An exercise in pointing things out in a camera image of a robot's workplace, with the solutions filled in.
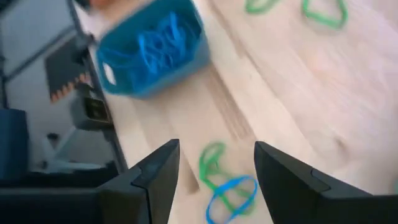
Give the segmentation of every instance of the black machine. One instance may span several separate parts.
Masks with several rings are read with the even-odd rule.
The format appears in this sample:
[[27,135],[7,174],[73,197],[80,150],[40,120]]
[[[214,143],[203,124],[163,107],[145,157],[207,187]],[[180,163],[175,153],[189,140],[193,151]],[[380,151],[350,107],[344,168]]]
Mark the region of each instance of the black machine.
[[[174,139],[96,189],[2,189],[0,223],[167,223],[179,160]],[[372,196],[264,142],[254,163],[276,224],[398,222],[395,195]]]

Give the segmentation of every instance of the blue chair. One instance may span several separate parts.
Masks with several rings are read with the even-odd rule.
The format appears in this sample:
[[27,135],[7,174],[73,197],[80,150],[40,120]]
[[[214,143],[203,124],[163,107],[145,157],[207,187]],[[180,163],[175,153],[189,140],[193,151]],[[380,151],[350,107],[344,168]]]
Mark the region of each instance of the blue chair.
[[28,170],[26,113],[0,109],[0,180],[19,180]]

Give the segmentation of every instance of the green rubber band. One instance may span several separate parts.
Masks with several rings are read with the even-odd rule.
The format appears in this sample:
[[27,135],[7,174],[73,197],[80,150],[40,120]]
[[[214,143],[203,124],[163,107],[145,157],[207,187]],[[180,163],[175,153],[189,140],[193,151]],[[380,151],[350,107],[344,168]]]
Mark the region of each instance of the green rubber band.
[[[215,191],[218,188],[218,185],[214,184],[211,180],[209,180],[208,176],[211,175],[222,175],[225,179],[230,180],[232,179],[232,175],[223,171],[220,168],[218,160],[220,159],[221,155],[225,151],[225,144],[222,142],[213,142],[203,150],[200,159],[199,159],[199,178],[200,180],[205,183],[212,191]],[[207,154],[211,151],[214,151],[209,158],[207,158]],[[234,188],[236,193],[239,196],[249,198],[251,193],[247,190],[240,189],[238,187]],[[225,195],[220,196],[221,201],[225,204],[226,208],[232,213],[236,210],[236,207],[228,200]],[[242,215],[250,215],[251,212],[254,210],[254,203],[246,209]]]
[[302,4],[303,13],[307,18],[313,19],[315,22],[318,22],[320,24],[326,25],[334,29],[340,29],[346,24],[348,20],[348,10],[344,3],[344,0],[337,0],[337,3],[341,11],[341,19],[334,19],[332,17],[324,16],[320,13],[310,11],[308,9],[310,5],[310,0],[303,0]]
[[245,8],[246,12],[250,14],[260,14],[263,12],[268,12],[272,7],[274,7],[275,3],[279,0],[246,0]]

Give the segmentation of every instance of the wooden table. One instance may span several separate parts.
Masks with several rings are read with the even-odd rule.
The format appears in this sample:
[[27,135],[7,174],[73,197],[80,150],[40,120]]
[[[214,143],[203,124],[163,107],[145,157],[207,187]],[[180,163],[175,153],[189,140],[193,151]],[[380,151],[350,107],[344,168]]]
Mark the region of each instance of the wooden table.
[[[78,14],[84,30],[100,39],[145,1],[119,0]],[[198,180],[198,159],[214,140],[228,144],[223,165],[237,174],[256,174],[254,141],[260,140],[373,194],[394,191],[398,1],[346,0],[349,20],[336,32],[303,18],[301,1],[280,1],[257,16],[244,11],[243,0],[194,2],[212,65],[148,100],[106,94],[129,167],[180,139],[169,223],[205,223],[211,191]],[[221,208],[213,213],[227,216]],[[272,223],[261,192],[244,221]]]

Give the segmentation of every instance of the orange object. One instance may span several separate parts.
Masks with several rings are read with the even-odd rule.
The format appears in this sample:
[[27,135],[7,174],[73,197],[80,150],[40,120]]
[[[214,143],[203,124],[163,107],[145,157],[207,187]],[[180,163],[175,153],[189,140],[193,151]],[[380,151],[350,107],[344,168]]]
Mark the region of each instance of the orange object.
[[51,96],[51,102],[55,103],[58,101],[58,96],[56,94],[53,93],[53,95]]
[[72,82],[68,82],[68,88],[69,88],[69,91],[74,90],[75,89],[75,84],[73,84]]
[[68,89],[68,87],[66,85],[64,85],[62,87],[62,93],[63,93],[64,96],[68,95],[69,89]]
[[89,82],[91,80],[90,74],[86,72],[86,81]]
[[63,95],[62,95],[62,91],[61,91],[61,90],[57,90],[57,96],[58,96],[58,100],[60,100],[60,99],[63,98]]
[[112,2],[114,2],[114,0],[90,0],[90,5],[97,9],[103,9]]
[[80,81],[81,81],[82,83],[86,82],[86,76],[85,76],[84,73],[81,73],[80,76],[79,76],[79,78],[80,78]]

